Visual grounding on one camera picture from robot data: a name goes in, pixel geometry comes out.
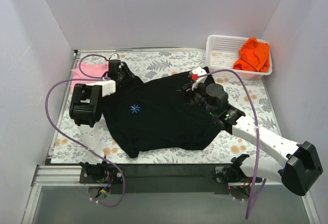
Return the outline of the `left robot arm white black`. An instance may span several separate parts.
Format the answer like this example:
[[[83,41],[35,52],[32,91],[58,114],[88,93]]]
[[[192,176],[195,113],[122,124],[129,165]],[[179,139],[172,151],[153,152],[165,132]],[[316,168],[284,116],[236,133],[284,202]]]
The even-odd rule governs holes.
[[[109,61],[108,71],[103,77],[87,84],[79,81],[74,86],[69,115],[81,133],[82,144],[87,147],[86,161],[80,165],[86,175],[98,183],[105,182],[109,177],[109,170],[103,160],[105,154],[100,146],[98,122],[102,116],[101,100],[114,94],[134,77],[125,62],[114,59]]]

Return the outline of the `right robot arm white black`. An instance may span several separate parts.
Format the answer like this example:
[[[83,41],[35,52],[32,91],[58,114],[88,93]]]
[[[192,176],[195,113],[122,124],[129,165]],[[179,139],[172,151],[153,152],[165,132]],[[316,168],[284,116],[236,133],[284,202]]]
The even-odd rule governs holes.
[[[304,196],[323,168],[316,147],[308,141],[302,144],[285,139],[264,127],[258,127],[252,118],[230,105],[222,85],[203,83],[186,84],[181,89],[187,104],[198,104],[213,118],[219,130],[250,142],[271,156],[274,161],[263,161],[248,154],[241,154],[231,164],[216,174],[220,180],[242,182],[253,176],[282,183],[298,196]]]

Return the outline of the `black t shirt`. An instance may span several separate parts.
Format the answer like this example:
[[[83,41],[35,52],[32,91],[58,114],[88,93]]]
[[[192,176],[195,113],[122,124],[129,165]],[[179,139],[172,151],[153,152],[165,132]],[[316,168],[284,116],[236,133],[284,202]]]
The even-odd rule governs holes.
[[[130,158],[166,148],[203,150],[220,129],[200,105],[183,102],[180,89],[188,72],[146,83],[136,76],[101,101],[113,139]]]

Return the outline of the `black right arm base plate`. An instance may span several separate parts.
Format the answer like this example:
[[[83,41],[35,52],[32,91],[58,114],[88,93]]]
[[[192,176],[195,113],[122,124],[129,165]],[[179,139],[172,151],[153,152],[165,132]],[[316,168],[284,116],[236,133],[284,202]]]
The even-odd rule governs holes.
[[[215,167],[212,172],[212,176],[217,182],[229,182],[229,183],[251,183],[252,177],[246,177],[240,169],[234,169],[230,166],[226,167]]]

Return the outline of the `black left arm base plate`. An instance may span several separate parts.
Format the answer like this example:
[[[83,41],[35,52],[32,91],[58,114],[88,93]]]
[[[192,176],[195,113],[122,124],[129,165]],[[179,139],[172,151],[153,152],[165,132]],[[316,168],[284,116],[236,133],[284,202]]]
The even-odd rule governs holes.
[[[121,184],[122,176],[125,175],[125,168],[121,168],[121,172],[110,165],[82,168],[79,183],[81,184]]]

